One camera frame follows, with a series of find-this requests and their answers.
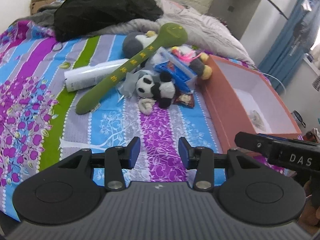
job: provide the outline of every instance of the green stripe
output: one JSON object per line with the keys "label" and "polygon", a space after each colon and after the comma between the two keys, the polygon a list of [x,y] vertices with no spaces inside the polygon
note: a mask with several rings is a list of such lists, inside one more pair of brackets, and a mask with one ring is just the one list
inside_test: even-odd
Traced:
{"label": "green stripe", "polygon": [[[73,68],[79,68],[89,64],[90,59],[92,58],[98,45],[99,38],[100,36],[96,36],[88,39],[84,50],[82,51],[78,60],[75,62]],[[62,136],[63,132],[64,120],[75,96],[76,92],[69,93],[66,89],[64,89],[57,97],[59,104],[55,105],[53,110],[54,113],[58,114],[59,116],[56,119],[50,120],[52,129],[49,131],[49,137],[45,139],[43,143],[43,148],[45,151],[41,155],[39,171],[42,171],[59,161],[61,153],[59,145],[60,137]]]}

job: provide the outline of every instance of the panda eye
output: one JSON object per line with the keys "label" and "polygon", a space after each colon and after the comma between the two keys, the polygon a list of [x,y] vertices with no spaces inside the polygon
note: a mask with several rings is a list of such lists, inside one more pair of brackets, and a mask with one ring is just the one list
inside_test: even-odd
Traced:
{"label": "panda eye", "polygon": [[151,84],[151,80],[147,79],[147,78],[143,78],[143,82],[145,82],[146,84]]}

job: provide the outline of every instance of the black round object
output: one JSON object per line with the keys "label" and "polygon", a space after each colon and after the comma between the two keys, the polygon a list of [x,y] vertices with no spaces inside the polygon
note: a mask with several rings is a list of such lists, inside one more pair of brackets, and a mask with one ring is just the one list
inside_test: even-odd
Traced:
{"label": "black round object", "polygon": [[222,184],[218,199],[233,217],[272,226],[298,218],[306,195],[293,179],[271,169],[242,169]]}
{"label": "black round object", "polygon": [[100,201],[99,187],[72,169],[42,171],[17,187],[12,202],[18,216],[37,224],[61,225],[92,212]]}

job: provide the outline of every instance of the gray ribbed panel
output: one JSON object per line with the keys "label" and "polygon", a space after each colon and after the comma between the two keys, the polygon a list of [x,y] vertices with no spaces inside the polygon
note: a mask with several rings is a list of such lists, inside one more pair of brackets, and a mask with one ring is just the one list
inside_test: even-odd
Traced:
{"label": "gray ribbed panel", "polygon": [[99,208],[82,220],[59,227],[23,222],[7,237],[8,240],[310,238],[295,223],[263,228],[239,222],[221,210],[210,194],[193,191],[185,182],[132,182],[125,191],[108,193]]}

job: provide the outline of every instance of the black blanket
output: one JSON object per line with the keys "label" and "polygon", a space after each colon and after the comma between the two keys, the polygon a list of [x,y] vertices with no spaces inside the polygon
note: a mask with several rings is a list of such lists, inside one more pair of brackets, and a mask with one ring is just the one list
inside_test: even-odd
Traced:
{"label": "black blanket", "polygon": [[64,42],[137,18],[155,21],[162,14],[154,0],[66,0],[54,14],[54,30]]}

